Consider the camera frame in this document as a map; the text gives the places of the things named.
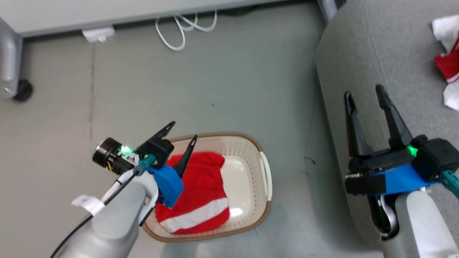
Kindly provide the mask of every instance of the green led light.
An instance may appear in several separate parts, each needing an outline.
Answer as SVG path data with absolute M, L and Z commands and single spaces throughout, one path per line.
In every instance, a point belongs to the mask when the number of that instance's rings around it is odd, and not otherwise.
M 125 153 L 133 153 L 133 150 L 131 150 L 129 147 L 127 146 L 123 146 L 121 147 L 121 150 L 119 150 L 122 154 L 125 154 Z
M 413 157 L 416 157 L 416 154 L 418 153 L 418 149 L 414 148 L 414 147 L 411 146 L 411 145 L 408 145 L 407 148 L 408 148 L 409 151 L 411 152 L 411 155 L 413 155 Z

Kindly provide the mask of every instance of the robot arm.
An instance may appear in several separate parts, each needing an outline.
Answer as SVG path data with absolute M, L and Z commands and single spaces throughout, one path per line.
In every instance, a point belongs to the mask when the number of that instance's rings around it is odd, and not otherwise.
M 93 161 L 120 177 L 102 198 L 105 207 L 85 219 L 51 256 L 62 258 L 125 258 L 158 202 L 172 208 L 183 190 L 181 180 L 197 141 L 191 140 L 180 162 L 166 165 L 174 150 L 163 139 L 171 122 L 135 151 L 112 138 L 97 148 Z
M 365 140 L 351 93 L 344 95 L 351 156 L 346 192 L 367 197 L 386 258 L 453 257 L 459 250 L 425 188 L 441 183 L 459 198 L 452 172 L 459 151 L 444 139 L 413 139 L 384 87 L 377 85 L 376 94 L 391 136 L 390 149 L 376 152 Z

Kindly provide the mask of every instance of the brown basket rim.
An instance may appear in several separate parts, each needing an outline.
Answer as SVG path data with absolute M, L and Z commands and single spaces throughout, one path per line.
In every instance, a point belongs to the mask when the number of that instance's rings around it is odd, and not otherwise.
M 244 134 L 244 133 L 239 133 L 239 132 L 219 132 L 219 133 L 204 133 L 204 134 L 197 134 L 198 138 L 204 138 L 204 137 L 218 137 L 218 136 L 238 136 L 245 138 L 252 142 L 255 147 L 258 149 L 258 151 L 263 151 L 263 148 L 261 148 L 260 143 L 255 140 L 253 137 L 250 135 Z M 177 141 L 182 141 L 182 140 L 190 140 L 193 138 L 194 135 L 187 135 L 179 138 L 174 138 L 171 139 L 171 142 L 177 142 Z M 189 237 L 183 237 L 183 238 L 172 238 L 172 237 L 163 237 L 155 234 L 147 225 L 147 223 L 143 224 L 143 229 L 145 232 L 151 236 L 153 239 L 165 242 L 165 243 L 178 243 L 178 242 L 192 242 L 192 241 L 202 241 L 202 240 L 209 240 L 209 239 L 215 239 L 215 238 L 220 238 L 220 237 L 226 237 L 226 236 L 232 236 L 236 235 L 239 233 L 247 232 L 252 229 L 257 228 L 263 221 L 266 219 L 268 216 L 269 210 L 271 209 L 271 201 L 266 202 L 266 208 L 264 209 L 264 212 L 262 216 L 260 217 L 259 220 L 257 220 L 255 223 L 253 223 L 250 226 L 243 227 L 241 229 L 236 229 L 236 230 L 231 230 L 228 232 L 222 232 L 214 235 L 208 235 L 208 236 L 189 236 Z

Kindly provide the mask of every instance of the blue plastic part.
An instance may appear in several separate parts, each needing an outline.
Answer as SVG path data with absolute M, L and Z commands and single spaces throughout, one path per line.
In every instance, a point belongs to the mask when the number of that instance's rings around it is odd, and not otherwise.
M 438 183 L 437 181 L 425 182 L 411 164 L 406 164 L 375 175 L 381 174 L 386 176 L 385 194 L 411 192 Z
M 156 161 L 156 157 L 153 154 L 149 154 L 146 158 L 144 158 L 137 166 L 135 166 L 133 172 L 139 172 L 137 176 L 143 175 L 147 168 L 151 167 L 153 163 Z
M 459 199 L 459 179 L 451 170 L 443 172 L 438 181 Z
M 153 174 L 158 188 L 162 193 L 163 199 L 161 203 L 168 208 L 172 208 L 183 191 L 183 182 L 177 171 L 168 165 L 164 165 L 160 169 L 149 167 L 147 171 Z

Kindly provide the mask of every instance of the cylindrical camera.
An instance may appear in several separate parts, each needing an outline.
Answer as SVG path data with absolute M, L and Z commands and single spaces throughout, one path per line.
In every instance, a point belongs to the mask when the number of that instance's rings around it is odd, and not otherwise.
M 117 175 L 134 168 L 134 160 L 121 153 L 122 144 L 107 138 L 94 151 L 92 161 Z

